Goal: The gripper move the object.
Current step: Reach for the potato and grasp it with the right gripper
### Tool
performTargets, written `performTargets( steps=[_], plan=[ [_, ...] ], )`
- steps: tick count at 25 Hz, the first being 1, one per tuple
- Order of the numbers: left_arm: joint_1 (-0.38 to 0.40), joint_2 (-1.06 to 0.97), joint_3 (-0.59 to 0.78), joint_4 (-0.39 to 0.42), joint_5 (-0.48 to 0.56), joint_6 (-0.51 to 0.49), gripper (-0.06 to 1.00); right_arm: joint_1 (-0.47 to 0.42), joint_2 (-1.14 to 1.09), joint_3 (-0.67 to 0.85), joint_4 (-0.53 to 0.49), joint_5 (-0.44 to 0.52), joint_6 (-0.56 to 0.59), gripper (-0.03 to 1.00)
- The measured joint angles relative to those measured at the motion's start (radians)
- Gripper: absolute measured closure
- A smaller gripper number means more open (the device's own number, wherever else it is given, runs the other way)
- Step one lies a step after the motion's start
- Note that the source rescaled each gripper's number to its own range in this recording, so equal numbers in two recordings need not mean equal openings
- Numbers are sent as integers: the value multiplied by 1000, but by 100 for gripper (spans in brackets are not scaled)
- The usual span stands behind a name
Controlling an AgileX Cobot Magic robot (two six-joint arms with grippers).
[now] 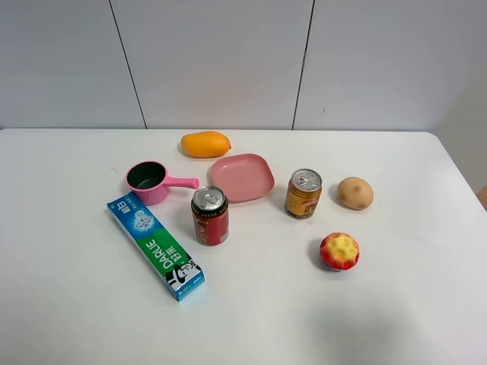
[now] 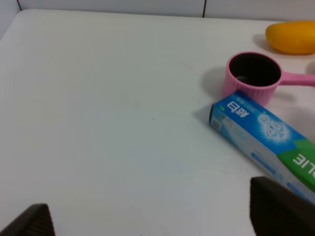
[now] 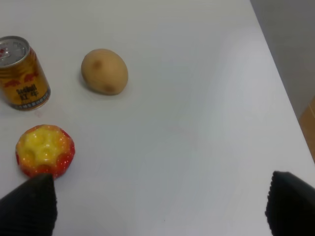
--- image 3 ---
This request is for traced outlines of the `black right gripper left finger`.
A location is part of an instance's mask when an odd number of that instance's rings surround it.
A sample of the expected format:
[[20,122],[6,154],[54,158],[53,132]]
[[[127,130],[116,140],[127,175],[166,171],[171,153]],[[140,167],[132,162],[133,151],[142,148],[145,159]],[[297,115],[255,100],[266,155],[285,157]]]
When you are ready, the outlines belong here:
[[1,198],[0,234],[51,236],[57,216],[53,176],[38,174]]

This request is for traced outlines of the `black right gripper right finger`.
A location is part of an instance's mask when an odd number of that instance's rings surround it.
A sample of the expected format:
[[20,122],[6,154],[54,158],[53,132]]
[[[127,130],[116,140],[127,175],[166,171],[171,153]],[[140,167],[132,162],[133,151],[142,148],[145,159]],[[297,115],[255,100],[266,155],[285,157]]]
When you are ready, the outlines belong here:
[[290,172],[274,171],[265,215],[273,236],[313,236],[315,189]]

